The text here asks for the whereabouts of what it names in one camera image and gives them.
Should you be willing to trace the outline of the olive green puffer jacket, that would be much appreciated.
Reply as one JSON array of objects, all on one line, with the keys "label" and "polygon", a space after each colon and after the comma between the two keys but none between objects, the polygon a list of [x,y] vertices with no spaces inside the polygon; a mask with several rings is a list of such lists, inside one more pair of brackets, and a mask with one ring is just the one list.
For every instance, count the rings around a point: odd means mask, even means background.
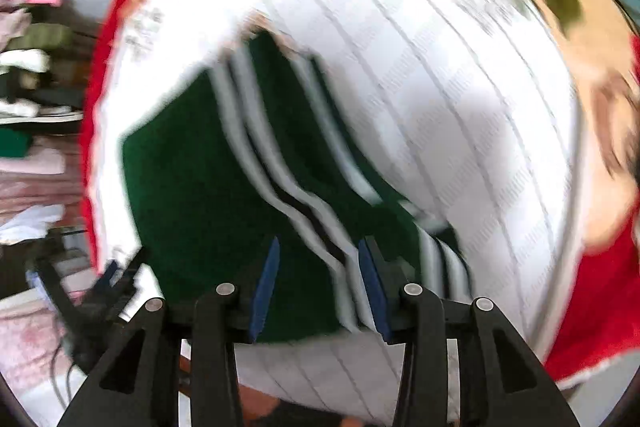
[{"label": "olive green puffer jacket", "polygon": [[30,25],[24,35],[11,39],[6,50],[53,51],[65,49],[72,44],[73,38],[72,28],[60,24],[38,23]]}]

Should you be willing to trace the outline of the pink folded blanket stack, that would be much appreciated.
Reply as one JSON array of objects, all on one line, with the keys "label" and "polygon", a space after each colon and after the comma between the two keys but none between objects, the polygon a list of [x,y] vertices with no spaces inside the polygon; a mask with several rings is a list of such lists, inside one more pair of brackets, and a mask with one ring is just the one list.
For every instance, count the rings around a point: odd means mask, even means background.
[{"label": "pink folded blanket stack", "polygon": [[35,206],[62,205],[56,225],[82,225],[80,148],[73,136],[37,136],[23,158],[1,159],[1,223]]}]

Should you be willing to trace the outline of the green folded cloth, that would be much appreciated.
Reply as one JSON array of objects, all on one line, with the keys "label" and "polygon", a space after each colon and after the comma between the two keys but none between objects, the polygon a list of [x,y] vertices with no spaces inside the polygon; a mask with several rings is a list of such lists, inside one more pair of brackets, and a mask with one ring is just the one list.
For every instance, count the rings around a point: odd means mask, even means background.
[{"label": "green folded cloth", "polygon": [[32,136],[6,126],[0,127],[0,157],[24,158],[32,146]]}]

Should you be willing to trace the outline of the green white varsity jacket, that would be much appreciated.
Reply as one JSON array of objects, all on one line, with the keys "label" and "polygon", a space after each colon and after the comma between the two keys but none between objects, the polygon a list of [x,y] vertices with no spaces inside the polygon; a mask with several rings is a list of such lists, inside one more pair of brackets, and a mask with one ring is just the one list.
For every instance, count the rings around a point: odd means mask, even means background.
[{"label": "green white varsity jacket", "polygon": [[361,150],[318,57],[258,28],[224,49],[122,144],[134,226],[168,303],[186,303],[280,249],[264,343],[373,324],[358,246],[436,295],[472,280],[456,232]]}]

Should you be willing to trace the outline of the white puffer jacket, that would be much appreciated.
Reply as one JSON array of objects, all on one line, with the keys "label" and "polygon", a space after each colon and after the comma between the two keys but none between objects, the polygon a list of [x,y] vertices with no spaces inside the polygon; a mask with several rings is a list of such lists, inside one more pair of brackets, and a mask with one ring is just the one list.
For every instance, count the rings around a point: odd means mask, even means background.
[{"label": "white puffer jacket", "polygon": [[6,74],[11,68],[43,74],[50,68],[50,57],[37,49],[4,51],[0,54],[0,74]]}]

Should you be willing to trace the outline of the white cloth on shelf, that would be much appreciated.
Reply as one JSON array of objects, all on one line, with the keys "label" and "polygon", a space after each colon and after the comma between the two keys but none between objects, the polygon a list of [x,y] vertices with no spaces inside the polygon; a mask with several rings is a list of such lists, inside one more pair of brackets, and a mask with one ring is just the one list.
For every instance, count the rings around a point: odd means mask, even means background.
[{"label": "white cloth on shelf", "polygon": [[63,216],[63,205],[29,207],[1,225],[0,243],[11,246],[31,239],[43,239]]}]

